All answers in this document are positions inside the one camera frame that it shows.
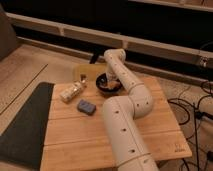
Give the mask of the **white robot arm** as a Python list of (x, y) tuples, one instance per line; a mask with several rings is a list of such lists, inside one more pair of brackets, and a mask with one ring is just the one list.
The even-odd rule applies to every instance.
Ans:
[(134, 120), (149, 114), (154, 106), (151, 92), (125, 65), (123, 49), (104, 52), (107, 79), (118, 78), (127, 91), (125, 96), (108, 98), (102, 116), (118, 171), (159, 171)]

